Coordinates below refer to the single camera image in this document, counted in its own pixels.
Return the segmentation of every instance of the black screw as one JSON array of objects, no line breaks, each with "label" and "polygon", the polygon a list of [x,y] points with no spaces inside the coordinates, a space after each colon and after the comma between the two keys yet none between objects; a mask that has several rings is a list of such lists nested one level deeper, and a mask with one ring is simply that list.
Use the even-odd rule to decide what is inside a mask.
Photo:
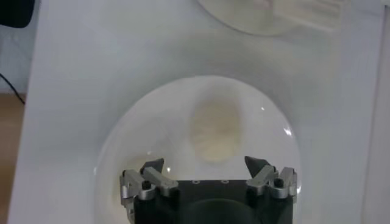
[{"label": "black screw", "polygon": [[285,185],[285,182],[280,179],[280,178],[276,178],[274,180],[274,186],[277,187],[277,188],[283,188],[283,186]]},{"label": "black screw", "polygon": [[149,190],[150,188],[152,188],[152,184],[150,181],[146,180],[142,182],[142,190]]}]

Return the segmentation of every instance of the white surface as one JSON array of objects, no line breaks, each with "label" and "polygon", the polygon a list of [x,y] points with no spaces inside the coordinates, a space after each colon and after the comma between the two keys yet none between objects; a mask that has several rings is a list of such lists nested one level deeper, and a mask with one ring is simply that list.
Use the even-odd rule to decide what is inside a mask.
[{"label": "white surface", "polygon": [[[213,110],[226,107],[237,115],[224,110],[214,117]],[[201,119],[213,117],[203,124],[212,129],[206,130],[206,136],[193,132],[191,119],[199,111]],[[238,125],[226,125],[235,120]],[[231,133],[240,139],[234,155],[229,152],[231,141],[225,139],[232,139]],[[209,152],[204,154],[205,149],[199,152],[199,144],[213,148],[207,146]],[[224,149],[218,153],[221,159],[210,152],[219,148],[218,144]],[[164,158],[163,174],[176,180],[248,180],[246,155],[267,158],[279,171],[293,167],[302,173],[294,133],[264,94],[245,83],[213,76],[180,79],[155,89],[119,120],[104,144],[96,169],[95,223],[129,223],[119,199],[118,177],[124,169],[139,170],[146,161]]]},{"label": "white surface", "polygon": [[383,15],[352,2],[332,35],[278,38],[192,0],[42,2],[9,224],[93,223],[93,170],[118,119],[162,84],[210,73],[258,88],[290,121],[302,223],[359,223]]},{"label": "white surface", "polygon": [[390,14],[386,10],[381,63],[364,197],[363,223],[390,220]]},{"label": "white surface", "polygon": [[[0,73],[20,92],[27,92],[31,59],[37,31],[39,0],[36,0],[30,24],[23,29],[0,25]],[[0,93],[12,93],[0,79]]]}]

